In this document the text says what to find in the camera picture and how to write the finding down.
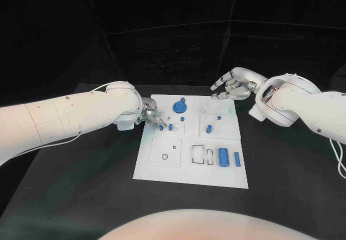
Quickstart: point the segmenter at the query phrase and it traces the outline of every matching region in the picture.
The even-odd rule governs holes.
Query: white platform
[[[151,95],[151,98],[167,127],[160,130],[156,125],[144,126],[133,179],[248,189],[233,101],[186,95]],[[182,98],[187,110],[174,113],[173,104]],[[210,133],[206,133],[208,125],[212,125]],[[203,146],[203,161],[197,161],[203,163],[193,163],[193,145]],[[219,148],[228,149],[229,167],[219,166]],[[208,150],[212,150],[213,165],[208,164]],[[241,167],[235,164],[235,152]]]

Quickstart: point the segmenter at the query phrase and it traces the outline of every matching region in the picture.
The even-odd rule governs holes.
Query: black table
[[[95,85],[79,84],[78,92]],[[210,95],[206,86],[137,85],[151,94]],[[209,209],[268,220],[321,240],[346,238],[346,180],[327,138],[298,120],[281,127],[235,102],[249,189],[134,180],[143,127],[111,126],[43,148],[0,219],[0,239],[94,240],[148,214]]]

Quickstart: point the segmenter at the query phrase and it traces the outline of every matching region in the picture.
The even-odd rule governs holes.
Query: cable
[[[76,135],[76,137],[69,140],[69,141],[65,141],[65,142],[60,142],[60,143],[56,143],[56,144],[52,144],[52,145],[45,145],[45,146],[39,146],[27,151],[23,151],[22,153],[19,153],[16,156],[13,156],[13,158],[16,158],[17,156],[23,155],[23,154],[27,154],[29,152],[37,150],[37,149],[42,149],[42,148],[46,148],[46,147],[52,147],[52,146],[58,146],[58,145],[62,145],[62,144],[68,144],[71,143],[73,140],[76,140],[79,138],[81,134]]]
[[[329,139],[329,142],[330,142],[330,145],[332,145],[332,148],[333,148],[333,153],[334,153],[334,156],[336,156],[336,160],[337,160],[337,171],[339,171],[339,174],[340,176],[346,179],[346,176],[343,175],[342,173],[342,168],[346,172],[346,167],[344,165],[342,164],[342,160],[343,160],[343,155],[344,155],[344,152],[343,152],[343,147],[342,147],[342,144],[336,141],[337,145],[339,145],[339,149],[340,149],[340,156],[337,156],[337,150],[336,150],[336,147],[334,147],[334,144],[333,144],[333,141],[332,139]]]
[[[97,91],[99,88],[102,88],[102,87],[105,87],[105,86],[108,86],[109,84],[114,84],[114,83],[115,83],[115,81],[108,82],[107,84],[98,86],[94,90],[91,90],[91,92]]]

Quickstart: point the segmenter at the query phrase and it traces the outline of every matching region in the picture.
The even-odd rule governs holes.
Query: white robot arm
[[[346,94],[321,92],[316,85],[295,74],[267,79],[257,72],[235,67],[210,87],[225,83],[226,92],[212,99],[244,100],[255,93],[255,105],[249,115],[259,121],[270,119],[277,125],[290,127],[298,118],[319,135],[346,144]]]
[[[0,165],[37,146],[117,124],[131,130],[146,121],[166,127],[157,104],[141,97],[134,86],[112,82],[107,91],[71,94],[0,108]]]

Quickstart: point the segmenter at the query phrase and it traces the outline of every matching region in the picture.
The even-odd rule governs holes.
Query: small blue piece
[[[212,132],[212,125],[208,125],[208,127],[206,127],[206,133],[209,134],[210,132]]]
[[[180,101],[177,101],[177,102],[173,104],[173,111],[174,111],[177,114],[182,114],[182,113],[186,112],[186,109],[187,109],[186,99],[182,97]]]
[[[220,167],[229,167],[229,152],[226,148],[218,149],[218,162]]]
[[[239,159],[239,153],[236,151],[233,152],[233,158],[235,158],[235,166],[239,167],[241,166],[241,159]]]

